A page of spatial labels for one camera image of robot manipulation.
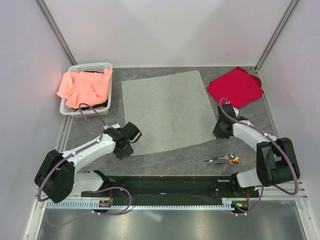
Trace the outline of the grey cloth napkin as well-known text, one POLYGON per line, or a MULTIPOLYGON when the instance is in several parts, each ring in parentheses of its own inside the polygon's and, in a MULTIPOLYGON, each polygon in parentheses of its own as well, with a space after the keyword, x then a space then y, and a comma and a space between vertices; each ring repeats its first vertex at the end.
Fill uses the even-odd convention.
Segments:
POLYGON ((197 70, 124 81, 122 99, 125 121, 142 133, 135 156, 215 140, 217 119, 197 70))

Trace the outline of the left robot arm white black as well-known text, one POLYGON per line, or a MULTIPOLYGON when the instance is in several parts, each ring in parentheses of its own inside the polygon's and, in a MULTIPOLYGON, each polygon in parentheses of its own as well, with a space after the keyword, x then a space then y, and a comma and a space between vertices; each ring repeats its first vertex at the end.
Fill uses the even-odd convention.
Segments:
POLYGON ((99 170, 89 173, 81 173, 80 170, 108 154, 113 154, 117 160, 131 156, 134 153, 132 144, 141 136, 142 132, 132 122, 124 127, 115 124, 79 147, 64 152, 51 150, 34 178, 38 186, 37 200, 60 203, 71 194, 83 192, 106 196, 110 191, 108 178, 99 170))

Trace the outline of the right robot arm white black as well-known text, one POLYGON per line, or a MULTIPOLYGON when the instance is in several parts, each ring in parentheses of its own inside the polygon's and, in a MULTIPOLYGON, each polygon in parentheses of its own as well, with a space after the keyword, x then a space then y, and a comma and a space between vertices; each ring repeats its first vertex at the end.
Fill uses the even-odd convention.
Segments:
POLYGON ((254 126, 247 118, 236 116, 230 103, 217 107, 218 120, 213 135, 220 139, 236 137, 256 153, 256 167, 238 172, 229 191, 235 197, 242 196, 249 187, 264 186, 280 189, 280 184, 294 182, 294 195, 299 188, 300 169, 292 141, 278 138, 254 126))

